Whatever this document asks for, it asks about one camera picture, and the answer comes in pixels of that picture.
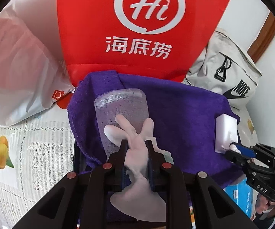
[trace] purple cloth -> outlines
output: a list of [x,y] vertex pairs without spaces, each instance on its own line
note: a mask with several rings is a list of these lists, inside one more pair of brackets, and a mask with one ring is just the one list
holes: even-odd
[[154,121],[158,147],[171,153],[182,171],[208,173],[222,188],[239,178],[242,170],[214,152],[216,117],[232,113],[228,100],[205,89],[185,84],[102,71],[80,82],[70,104],[70,126],[86,163],[94,168],[106,161],[101,143],[94,100],[109,91],[137,88],[146,94],[149,117]]

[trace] red logo on plastic bag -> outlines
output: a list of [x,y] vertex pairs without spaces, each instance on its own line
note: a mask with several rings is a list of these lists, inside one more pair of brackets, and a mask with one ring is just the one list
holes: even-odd
[[54,91],[54,94],[53,94],[53,96],[52,96],[52,98],[58,101],[58,100],[61,99],[63,96],[64,96],[64,91],[55,90],[55,91]]
[[92,71],[183,81],[229,0],[57,0],[76,86]]

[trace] nike logo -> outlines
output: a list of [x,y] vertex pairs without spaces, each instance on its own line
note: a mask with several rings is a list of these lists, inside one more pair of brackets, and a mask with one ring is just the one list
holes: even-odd
[[237,86],[226,91],[223,95],[227,99],[246,98],[247,96],[245,95],[248,93],[249,90],[250,90],[250,87],[243,80],[241,80]]

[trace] nike swoosh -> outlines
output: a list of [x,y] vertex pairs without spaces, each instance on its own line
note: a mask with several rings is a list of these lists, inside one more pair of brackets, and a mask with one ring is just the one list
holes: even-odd
[[224,96],[227,98],[227,99],[239,99],[239,98],[246,98],[247,96],[240,96],[240,95],[232,95],[232,90],[234,89],[230,89],[226,92],[224,92]]

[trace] brown wooden trim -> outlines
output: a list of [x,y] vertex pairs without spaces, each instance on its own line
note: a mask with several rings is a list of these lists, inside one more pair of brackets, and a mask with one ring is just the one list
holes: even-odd
[[270,12],[265,24],[263,25],[259,36],[256,38],[256,40],[253,42],[251,47],[248,50],[248,54],[256,63],[260,57],[264,54],[266,49],[268,48],[269,44],[273,40],[275,36],[275,17]]

